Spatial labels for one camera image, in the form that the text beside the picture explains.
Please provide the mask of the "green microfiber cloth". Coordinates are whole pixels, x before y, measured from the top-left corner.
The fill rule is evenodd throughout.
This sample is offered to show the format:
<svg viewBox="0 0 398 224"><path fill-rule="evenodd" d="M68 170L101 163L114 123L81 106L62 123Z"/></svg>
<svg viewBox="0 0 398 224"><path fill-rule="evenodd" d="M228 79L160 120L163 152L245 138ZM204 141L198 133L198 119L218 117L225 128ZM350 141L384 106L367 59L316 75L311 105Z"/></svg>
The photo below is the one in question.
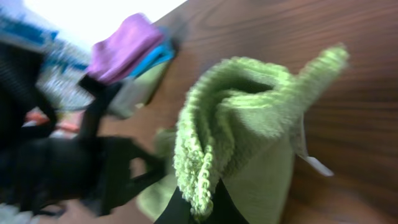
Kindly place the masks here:
<svg viewBox="0 0 398 224"><path fill-rule="evenodd" d="M247 222L279 223L296 157L331 175L308 154L303 116L348 58L346 47L335 45L296 75L246 57L211 67L189 89L174 128L155 136L166 171L138 195L140 211L156 221L177 198L187 204L192 223L204 223L222 209L226 189Z"/></svg>

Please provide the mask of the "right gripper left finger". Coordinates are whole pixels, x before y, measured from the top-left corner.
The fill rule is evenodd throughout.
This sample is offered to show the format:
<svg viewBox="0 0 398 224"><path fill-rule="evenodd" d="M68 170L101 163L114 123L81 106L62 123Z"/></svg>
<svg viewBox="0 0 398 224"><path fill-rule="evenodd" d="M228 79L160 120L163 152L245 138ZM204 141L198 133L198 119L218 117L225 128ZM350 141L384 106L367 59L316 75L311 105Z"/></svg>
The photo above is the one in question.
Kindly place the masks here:
<svg viewBox="0 0 398 224"><path fill-rule="evenodd" d="M176 187L168 205L154 224L190 224L190 203Z"/></svg>

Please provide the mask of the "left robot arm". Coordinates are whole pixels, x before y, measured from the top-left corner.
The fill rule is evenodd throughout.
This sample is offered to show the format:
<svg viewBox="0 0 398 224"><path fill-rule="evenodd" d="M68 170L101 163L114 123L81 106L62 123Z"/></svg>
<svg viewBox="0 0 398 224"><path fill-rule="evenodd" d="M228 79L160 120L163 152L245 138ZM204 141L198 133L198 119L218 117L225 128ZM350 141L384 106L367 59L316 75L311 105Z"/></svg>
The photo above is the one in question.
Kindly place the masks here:
<svg viewBox="0 0 398 224"><path fill-rule="evenodd" d="M108 215L163 178L164 162L130 138L99 136L100 121L122 88L90 78L94 101L76 137L54 138L54 108L36 87L43 55L1 44L1 195L23 212L46 214L63 200L100 203Z"/></svg>

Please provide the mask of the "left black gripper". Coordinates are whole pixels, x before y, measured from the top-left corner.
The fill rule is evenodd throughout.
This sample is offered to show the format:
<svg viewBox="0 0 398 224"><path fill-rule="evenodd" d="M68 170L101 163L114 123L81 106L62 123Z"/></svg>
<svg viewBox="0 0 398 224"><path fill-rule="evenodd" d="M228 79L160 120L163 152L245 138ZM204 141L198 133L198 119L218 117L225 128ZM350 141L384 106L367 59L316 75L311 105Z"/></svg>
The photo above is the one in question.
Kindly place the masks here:
<svg viewBox="0 0 398 224"><path fill-rule="evenodd" d="M149 170L131 176L131 161ZM63 200L100 200L102 215L165 176L165 161L122 137L43 138L1 146L1 201L42 213Z"/></svg>

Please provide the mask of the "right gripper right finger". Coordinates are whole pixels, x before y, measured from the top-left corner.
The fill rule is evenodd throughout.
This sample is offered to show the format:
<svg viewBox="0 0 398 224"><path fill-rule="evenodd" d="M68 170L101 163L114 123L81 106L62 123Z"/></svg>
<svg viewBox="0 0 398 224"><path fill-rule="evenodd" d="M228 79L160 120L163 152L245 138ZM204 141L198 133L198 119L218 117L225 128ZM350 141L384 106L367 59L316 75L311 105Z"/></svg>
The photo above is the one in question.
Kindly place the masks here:
<svg viewBox="0 0 398 224"><path fill-rule="evenodd" d="M222 180L218 182L215 193L213 194L211 223L248 224L248 221L234 205Z"/></svg>

